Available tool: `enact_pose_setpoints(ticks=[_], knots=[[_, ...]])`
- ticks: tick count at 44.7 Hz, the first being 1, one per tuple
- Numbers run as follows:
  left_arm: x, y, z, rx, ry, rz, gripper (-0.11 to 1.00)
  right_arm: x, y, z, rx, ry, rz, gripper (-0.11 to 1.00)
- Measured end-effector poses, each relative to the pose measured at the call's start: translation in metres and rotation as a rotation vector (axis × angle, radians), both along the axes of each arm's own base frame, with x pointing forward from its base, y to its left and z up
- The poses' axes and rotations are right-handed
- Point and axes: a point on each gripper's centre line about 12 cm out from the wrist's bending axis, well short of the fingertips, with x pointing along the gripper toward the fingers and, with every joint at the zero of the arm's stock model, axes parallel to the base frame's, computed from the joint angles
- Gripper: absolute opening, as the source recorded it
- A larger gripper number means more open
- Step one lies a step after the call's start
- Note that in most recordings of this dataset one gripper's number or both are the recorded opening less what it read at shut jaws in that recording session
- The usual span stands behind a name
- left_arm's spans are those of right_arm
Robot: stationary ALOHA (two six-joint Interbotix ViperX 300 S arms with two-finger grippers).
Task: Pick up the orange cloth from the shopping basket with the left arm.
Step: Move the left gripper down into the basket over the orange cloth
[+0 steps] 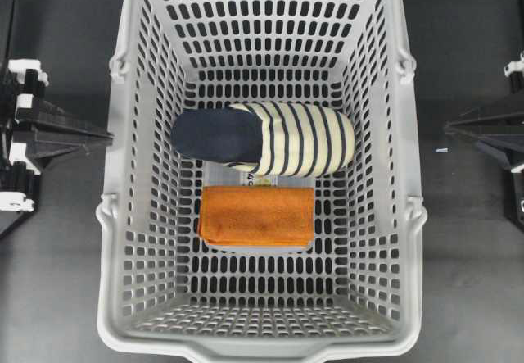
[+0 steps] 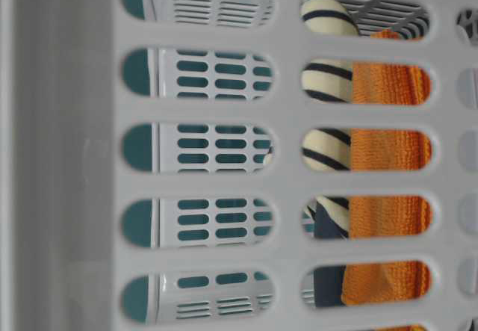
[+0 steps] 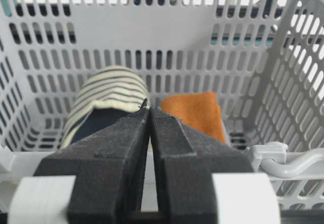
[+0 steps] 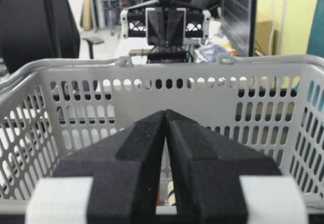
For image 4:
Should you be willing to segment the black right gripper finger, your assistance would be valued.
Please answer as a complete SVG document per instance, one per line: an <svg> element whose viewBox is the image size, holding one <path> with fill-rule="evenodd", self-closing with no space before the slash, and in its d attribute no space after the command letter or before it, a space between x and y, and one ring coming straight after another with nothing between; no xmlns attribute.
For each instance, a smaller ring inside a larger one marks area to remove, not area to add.
<svg viewBox="0 0 324 224"><path fill-rule="evenodd" d="M165 112L158 111L61 158L37 183L25 222L153 221L165 136Z"/></svg>
<svg viewBox="0 0 324 224"><path fill-rule="evenodd" d="M177 210L199 223L309 223L295 180L275 161L168 109Z"/></svg>

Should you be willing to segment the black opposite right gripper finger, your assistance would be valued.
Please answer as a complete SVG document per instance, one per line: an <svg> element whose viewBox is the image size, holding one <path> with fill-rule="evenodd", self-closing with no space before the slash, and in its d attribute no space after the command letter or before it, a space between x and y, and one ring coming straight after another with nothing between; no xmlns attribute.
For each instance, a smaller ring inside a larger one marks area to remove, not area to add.
<svg viewBox="0 0 324 224"><path fill-rule="evenodd" d="M166 42L167 45L183 45L184 11L171 9L168 11Z"/></svg>
<svg viewBox="0 0 324 224"><path fill-rule="evenodd" d="M147 9L147 43L167 44L165 11L163 8Z"/></svg>

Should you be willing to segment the white black opposite gripper body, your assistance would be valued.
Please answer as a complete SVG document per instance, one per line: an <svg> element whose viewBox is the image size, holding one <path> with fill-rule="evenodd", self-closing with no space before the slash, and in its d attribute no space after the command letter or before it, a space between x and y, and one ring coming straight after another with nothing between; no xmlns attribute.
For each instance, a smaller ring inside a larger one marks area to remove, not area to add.
<svg viewBox="0 0 324 224"><path fill-rule="evenodd" d="M144 37L147 41L147 9L149 7L124 9L120 14L123 38ZM165 11L165 25L167 31L168 11L177 9L184 11L183 45L190 39L207 39L209 37L209 23L211 14L207 10L197 10L179 7L151 7L163 8Z"/></svg>

